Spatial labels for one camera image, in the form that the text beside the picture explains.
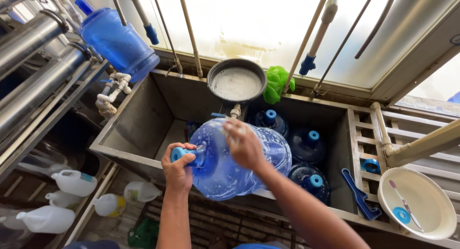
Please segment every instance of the green bag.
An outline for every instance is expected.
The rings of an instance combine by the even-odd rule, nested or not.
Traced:
[[[143,219],[139,226],[128,231],[129,247],[138,247],[143,249],[153,249],[158,240],[160,223],[150,219]]]
[[[283,91],[284,83],[288,79],[289,72],[281,66],[272,66],[268,68],[267,72],[267,88],[264,91],[264,100],[269,104],[274,104],[281,100],[281,93]],[[289,82],[289,88],[295,90],[295,80],[292,77]]]

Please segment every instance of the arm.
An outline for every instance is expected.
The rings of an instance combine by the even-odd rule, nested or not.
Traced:
[[[313,248],[369,249],[365,241],[345,221],[332,213],[313,195],[281,175],[262,153],[254,132],[244,123],[224,123],[233,158],[253,170],[276,197],[292,226]]]
[[[188,143],[170,144],[161,160],[166,177],[166,192],[160,216],[160,232],[158,234],[158,249],[190,249],[189,224],[189,191],[192,187],[192,173],[187,163],[195,159],[194,154],[185,154],[171,163],[171,150],[175,147],[196,149]]]

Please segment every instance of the white plastic jug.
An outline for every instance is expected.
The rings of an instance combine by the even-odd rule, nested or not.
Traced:
[[[118,217],[126,207],[123,197],[108,193],[93,201],[94,209],[102,217]]]
[[[98,181],[94,176],[77,170],[62,170],[59,174],[52,174],[51,178],[56,180],[57,186],[63,192],[80,197],[90,195],[98,185]]]
[[[20,212],[16,219],[24,221],[34,233],[60,234],[70,228],[75,220],[75,212],[54,206]]]
[[[153,183],[130,182],[125,187],[125,199],[132,202],[146,203],[163,194]]]
[[[27,230],[27,226],[24,221],[18,220],[16,216],[0,217],[0,223],[9,229]]]
[[[77,195],[63,192],[61,190],[45,195],[47,200],[50,200],[51,206],[56,206],[65,209],[76,211],[82,198]]]

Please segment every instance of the toothbrush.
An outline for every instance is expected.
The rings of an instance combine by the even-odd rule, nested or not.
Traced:
[[[422,226],[420,226],[420,223],[417,221],[417,219],[415,218],[415,216],[412,214],[412,211],[410,210],[409,208],[409,205],[407,205],[407,202],[403,199],[403,197],[398,193],[398,190],[396,190],[396,184],[395,182],[393,182],[393,180],[390,180],[390,185],[391,187],[393,187],[396,191],[396,194],[398,194],[399,198],[402,200],[402,203],[404,204],[407,212],[409,212],[410,214],[410,218],[414,221],[415,225],[420,229],[420,231],[422,233],[425,233],[425,231],[423,231],[423,228]]]

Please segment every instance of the soap suds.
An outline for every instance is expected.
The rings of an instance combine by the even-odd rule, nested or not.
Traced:
[[[222,70],[213,79],[217,95],[231,101],[241,101],[255,96],[262,88],[260,78],[252,71],[234,67]]]

